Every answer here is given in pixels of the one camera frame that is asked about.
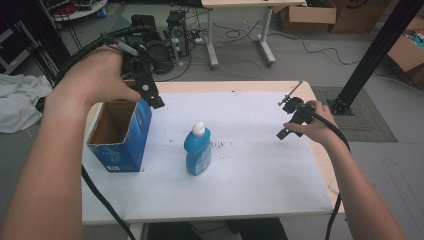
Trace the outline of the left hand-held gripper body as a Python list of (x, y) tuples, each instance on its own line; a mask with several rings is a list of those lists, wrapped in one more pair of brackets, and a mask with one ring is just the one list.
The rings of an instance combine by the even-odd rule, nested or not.
[(120, 49), (127, 56), (126, 69), (131, 78), (140, 88), (154, 88), (150, 58), (141, 35), (125, 35), (120, 42)]

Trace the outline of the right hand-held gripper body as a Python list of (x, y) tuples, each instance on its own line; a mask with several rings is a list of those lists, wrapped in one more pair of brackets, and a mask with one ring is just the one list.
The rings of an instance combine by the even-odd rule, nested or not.
[(292, 114), (291, 123), (302, 125), (303, 123), (310, 124), (313, 120), (312, 113), (315, 107), (311, 104), (305, 103), (299, 97), (286, 96), (282, 103), (284, 104), (282, 110), (288, 114)]

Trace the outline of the blue cardboard box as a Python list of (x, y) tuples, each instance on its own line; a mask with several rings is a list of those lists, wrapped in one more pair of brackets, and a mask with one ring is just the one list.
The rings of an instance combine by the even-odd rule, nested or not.
[(151, 117), (145, 100), (103, 103), (86, 145), (108, 172), (139, 172)]

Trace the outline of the blue bottle with white cap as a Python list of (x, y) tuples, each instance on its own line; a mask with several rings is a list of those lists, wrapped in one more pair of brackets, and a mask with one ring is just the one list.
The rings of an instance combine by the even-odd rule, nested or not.
[(192, 176), (202, 174), (211, 162), (211, 131), (203, 122), (196, 123), (184, 141), (186, 169)]

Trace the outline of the person's right hand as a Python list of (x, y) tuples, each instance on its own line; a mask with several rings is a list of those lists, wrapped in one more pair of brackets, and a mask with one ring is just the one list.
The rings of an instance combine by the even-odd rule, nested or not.
[[(328, 120), (332, 124), (335, 123), (327, 105), (324, 105), (317, 100), (310, 100), (308, 101), (308, 104), (313, 105), (315, 112), (322, 116), (325, 120)], [(332, 146), (339, 141), (339, 137), (329, 127), (317, 119), (314, 119), (308, 125), (299, 125), (287, 122), (284, 123), (283, 126), (291, 131), (299, 132), (308, 136), (311, 140), (320, 143), (324, 148)]]

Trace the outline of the black equipment on floor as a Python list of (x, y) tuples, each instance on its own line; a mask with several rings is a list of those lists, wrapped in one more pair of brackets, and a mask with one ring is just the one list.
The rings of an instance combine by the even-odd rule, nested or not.
[(147, 54), (147, 62), (155, 74), (168, 73), (175, 64), (181, 66), (180, 58), (189, 55), (186, 12), (171, 10), (166, 23), (167, 28), (160, 33), (153, 16), (131, 16), (131, 26), (147, 27), (146, 31), (135, 33), (132, 40)]

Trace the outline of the round white table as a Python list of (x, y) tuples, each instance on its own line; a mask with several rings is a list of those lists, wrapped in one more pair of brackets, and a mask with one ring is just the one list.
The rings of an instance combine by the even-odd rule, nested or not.
[(87, 0), (89, 5), (74, 5), (70, 13), (65, 13), (64, 5), (52, 10), (52, 18), (55, 22), (69, 21), (96, 14), (99, 18), (105, 18), (107, 12), (105, 6), (107, 0)]

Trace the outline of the small brown cardboard box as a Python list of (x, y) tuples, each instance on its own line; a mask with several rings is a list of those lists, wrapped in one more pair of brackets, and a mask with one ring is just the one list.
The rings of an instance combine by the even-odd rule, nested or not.
[(336, 23), (332, 0), (306, 0), (280, 11), (281, 29), (290, 33), (325, 33)]

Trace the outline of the black metal stand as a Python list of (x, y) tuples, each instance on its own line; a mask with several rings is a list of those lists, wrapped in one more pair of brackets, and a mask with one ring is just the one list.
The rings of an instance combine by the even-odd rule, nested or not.
[(350, 114), (355, 98), (423, 6), (424, 0), (399, 0), (346, 85), (334, 100), (328, 100), (332, 114)]

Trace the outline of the person's right leg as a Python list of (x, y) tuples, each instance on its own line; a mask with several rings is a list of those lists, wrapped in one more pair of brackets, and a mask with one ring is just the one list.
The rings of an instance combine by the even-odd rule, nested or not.
[(288, 240), (279, 218), (228, 220), (226, 224), (242, 240)]

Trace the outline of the person's leg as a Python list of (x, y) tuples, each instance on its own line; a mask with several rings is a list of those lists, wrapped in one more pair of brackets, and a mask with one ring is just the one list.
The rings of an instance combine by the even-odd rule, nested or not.
[(150, 224), (147, 240), (202, 240), (202, 238), (189, 223), (175, 222)]
[(226, 224), (242, 240), (288, 240), (279, 218), (228, 220)]

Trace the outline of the black rack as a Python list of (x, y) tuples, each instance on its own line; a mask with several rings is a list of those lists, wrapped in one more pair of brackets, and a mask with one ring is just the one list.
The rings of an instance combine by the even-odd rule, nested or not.
[(0, 73), (13, 72), (27, 57), (55, 77), (70, 53), (41, 0), (0, 0)]

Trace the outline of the white-legged desk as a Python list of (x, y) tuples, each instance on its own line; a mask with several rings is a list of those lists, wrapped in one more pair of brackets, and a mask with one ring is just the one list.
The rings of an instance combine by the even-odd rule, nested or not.
[(217, 69), (219, 66), (217, 54), (213, 43), (213, 10), (228, 7), (264, 7), (264, 23), (262, 33), (258, 35), (258, 45), (264, 53), (266, 63), (272, 65), (276, 59), (267, 43), (268, 30), (274, 7), (287, 7), (302, 4), (304, 0), (201, 0), (202, 6), (207, 9), (207, 37), (206, 48), (209, 56), (210, 67)]

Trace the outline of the white cloth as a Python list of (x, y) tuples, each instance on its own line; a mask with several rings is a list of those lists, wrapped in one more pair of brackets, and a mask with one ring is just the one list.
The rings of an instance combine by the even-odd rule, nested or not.
[(45, 76), (0, 74), (0, 133), (15, 133), (42, 116), (37, 102), (52, 91)]

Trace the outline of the person's left leg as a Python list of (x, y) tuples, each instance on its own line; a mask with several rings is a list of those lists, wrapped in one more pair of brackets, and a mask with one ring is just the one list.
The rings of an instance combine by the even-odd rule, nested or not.
[(202, 238), (189, 223), (175, 222), (150, 224), (147, 240), (202, 240)]

